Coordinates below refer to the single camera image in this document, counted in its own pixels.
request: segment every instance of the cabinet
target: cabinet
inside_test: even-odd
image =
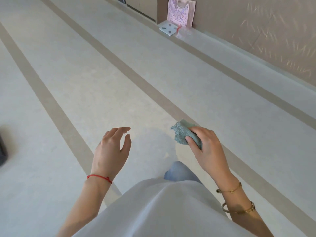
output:
[[[152,18],[156,23],[167,19],[168,0],[126,0],[126,4]]]

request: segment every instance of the bag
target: bag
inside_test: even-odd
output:
[[[167,20],[178,26],[192,27],[195,1],[169,0]]]

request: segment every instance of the person's left hand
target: person's left hand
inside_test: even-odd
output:
[[[126,135],[123,148],[120,141],[130,127],[113,128],[107,131],[95,149],[91,174],[109,177],[111,181],[123,168],[131,149],[131,136]]]

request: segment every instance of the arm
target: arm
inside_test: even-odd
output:
[[[201,139],[203,143],[202,150],[190,137],[187,136],[186,140],[200,166],[211,176],[222,191],[228,210],[230,212],[239,212],[251,208],[250,200],[242,187],[239,187],[234,193],[226,192],[235,190],[239,185],[239,180],[231,173],[222,145],[214,131],[197,126],[190,128],[190,130]],[[230,215],[236,224],[254,235],[258,237],[273,237],[256,210],[245,214],[231,213]]]
[[[121,150],[120,141],[129,127],[113,128],[107,131],[95,150],[91,174],[109,177],[113,180],[124,166],[130,148],[131,137],[125,136]],[[72,207],[57,237],[70,237],[93,220],[100,210],[102,200],[110,188],[110,183],[102,178],[91,176],[83,185],[81,194]]]

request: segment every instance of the gold bangle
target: gold bangle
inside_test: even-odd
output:
[[[234,189],[234,190],[230,190],[230,191],[221,191],[220,189],[217,189],[217,190],[216,190],[216,193],[230,192],[230,193],[232,193],[232,194],[233,194],[236,190],[238,190],[238,189],[239,189],[239,187],[241,187],[241,182],[239,182],[238,187],[237,187],[236,189]]]
[[[255,204],[251,201],[251,207],[245,211],[237,211],[237,212],[231,212],[231,211],[228,211],[228,210],[225,210],[224,209],[224,206],[226,205],[226,202],[222,204],[222,210],[225,211],[226,213],[229,213],[229,214],[237,214],[237,215],[242,215],[242,214],[247,214],[247,213],[250,213],[250,212],[253,212],[256,210],[256,207],[255,207]]]

